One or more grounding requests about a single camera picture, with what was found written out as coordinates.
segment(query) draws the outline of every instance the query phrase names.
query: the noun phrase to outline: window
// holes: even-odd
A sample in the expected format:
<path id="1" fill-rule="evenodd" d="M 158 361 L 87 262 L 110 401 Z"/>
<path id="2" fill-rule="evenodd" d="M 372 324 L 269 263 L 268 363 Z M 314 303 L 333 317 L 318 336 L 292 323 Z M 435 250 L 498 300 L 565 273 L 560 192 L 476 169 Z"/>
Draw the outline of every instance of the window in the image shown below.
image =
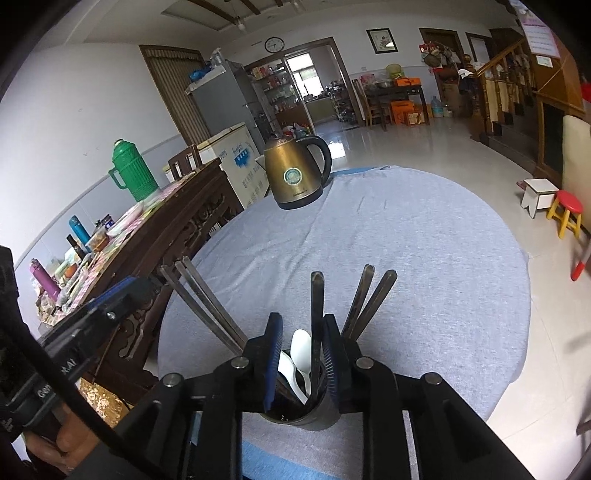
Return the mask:
<path id="1" fill-rule="evenodd" d="M 309 53 L 287 59 L 287 63 L 294 74 L 295 84 L 302 96 L 317 96 L 324 91 Z"/>

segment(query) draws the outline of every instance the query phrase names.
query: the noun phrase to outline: tiled floor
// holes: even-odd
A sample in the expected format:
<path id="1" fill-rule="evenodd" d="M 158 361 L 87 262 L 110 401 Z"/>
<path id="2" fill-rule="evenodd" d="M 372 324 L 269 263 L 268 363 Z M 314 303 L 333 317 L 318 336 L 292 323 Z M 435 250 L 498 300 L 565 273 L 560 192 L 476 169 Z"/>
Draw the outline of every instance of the tiled floor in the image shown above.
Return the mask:
<path id="1" fill-rule="evenodd" d="M 588 269 L 575 283 L 569 277 L 587 239 L 579 242 L 567 232 L 559 240 L 556 224 L 543 213 L 532 220 L 519 205 L 522 190 L 515 185 L 529 175 L 472 141 L 459 121 L 322 136 L 333 152 L 333 171 L 392 164 L 458 182 L 495 209 L 529 253 L 527 359 L 488 423 L 537 480 L 565 479 L 589 444 L 575 428 L 591 415 L 591 274 Z"/>
<path id="2" fill-rule="evenodd" d="M 345 130 L 353 130 L 359 128 L 359 125 L 351 125 L 348 122 L 339 122 L 338 120 L 329 120 L 328 122 L 323 122 L 321 124 L 314 124 L 314 128 L 316 129 L 316 135 L 323 137 L 328 134 L 343 132 Z"/>

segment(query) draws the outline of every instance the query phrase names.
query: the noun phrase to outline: plate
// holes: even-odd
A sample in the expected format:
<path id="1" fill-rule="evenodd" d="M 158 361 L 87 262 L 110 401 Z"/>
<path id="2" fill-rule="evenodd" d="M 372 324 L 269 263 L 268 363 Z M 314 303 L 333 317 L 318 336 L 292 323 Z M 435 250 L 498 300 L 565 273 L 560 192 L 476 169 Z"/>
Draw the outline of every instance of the plate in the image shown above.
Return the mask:
<path id="1" fill-rule="evenodd" d="M 131 223 L 139 217 L 144 211 L 144 202 L 138 202 L 123 214 L 117 222 L 107 230 L 107 235 L 111 238 L 116 237 L 123 232 Z"/>

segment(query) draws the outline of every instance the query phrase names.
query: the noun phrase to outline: carved wood panel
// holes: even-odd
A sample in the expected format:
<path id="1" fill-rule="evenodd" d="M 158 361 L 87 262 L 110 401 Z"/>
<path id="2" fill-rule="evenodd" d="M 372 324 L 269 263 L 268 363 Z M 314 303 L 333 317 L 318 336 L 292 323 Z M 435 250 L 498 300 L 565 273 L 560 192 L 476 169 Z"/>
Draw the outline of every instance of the carved wood panel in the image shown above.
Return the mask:
<path id="1" fill-rule="evenodd" d="M 219 160 L 207 164 L 140 227 L 103 273 L 88 298 L 96 297 L 128 275 L 152 279 L 157 292 L 145 310 L 114 331 L 99 362 L 86 375 L 124 400 L 136 403 L 157 378 L 144 371 L 150 347 L 172 294 L 160 276 L 161 265 L 192 258 L 210 238 L 217 223 L 225 225 L 243 208 Z"/>

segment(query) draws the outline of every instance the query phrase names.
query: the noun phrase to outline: gray tablecloth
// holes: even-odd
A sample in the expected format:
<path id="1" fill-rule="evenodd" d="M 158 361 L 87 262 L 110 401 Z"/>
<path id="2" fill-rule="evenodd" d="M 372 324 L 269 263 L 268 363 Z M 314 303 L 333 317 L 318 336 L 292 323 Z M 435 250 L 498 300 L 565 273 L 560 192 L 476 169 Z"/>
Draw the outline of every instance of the gray tablecloth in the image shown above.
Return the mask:
<path id="1" fill-rule="evenodd" d="M 309 330 L 310 273 L 324 272 L 325 308 L 342 326 L 363 266 L 398 272 L 359 339 L 393 371 L 436 371 L 487 418 L 525 358 L 530 322 L 527 256 L 480 198 L 442 177 L 391 167 L 336 177 L 322 197 L 292 211 L 273 198 L 226 225 L 193 263 L 249 337 L 269 312 Z M 158 351 L 162 377 L 210 372 L 231 354 L 173 296 Z M 361 417 L 306 432 L 247 414 L 244 439 L 340 478 L 361 477 Z"/>

